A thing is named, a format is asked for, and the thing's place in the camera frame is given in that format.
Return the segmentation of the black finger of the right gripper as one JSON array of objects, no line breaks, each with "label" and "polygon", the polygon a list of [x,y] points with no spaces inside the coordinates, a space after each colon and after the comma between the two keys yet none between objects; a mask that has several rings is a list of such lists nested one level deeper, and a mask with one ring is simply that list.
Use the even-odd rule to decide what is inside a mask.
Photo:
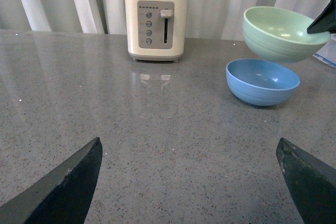
[{"label": "black finger of the right gripper", "polygon": [[326,31],[335,34],[335,0],[331,0],[323,12],[307,28],[307,33],[309,34]]}]

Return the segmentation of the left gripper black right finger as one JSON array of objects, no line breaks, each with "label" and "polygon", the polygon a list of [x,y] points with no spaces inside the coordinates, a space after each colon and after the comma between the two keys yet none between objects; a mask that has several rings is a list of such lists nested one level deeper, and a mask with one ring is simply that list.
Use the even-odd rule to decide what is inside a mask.
[{"label": "left gripper black right finger", "polygon": [[335,169],[281,138],[277,160],[304,223],[335,223]]}]

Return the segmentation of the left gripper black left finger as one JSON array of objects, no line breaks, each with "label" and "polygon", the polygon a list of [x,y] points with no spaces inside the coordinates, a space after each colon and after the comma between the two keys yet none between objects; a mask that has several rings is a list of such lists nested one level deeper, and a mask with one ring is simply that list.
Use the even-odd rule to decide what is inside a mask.
[{"label": "left gripper black left finger", "polygon": [[98,137],[1,206],[1,223],[84,223],[102,162]]}]

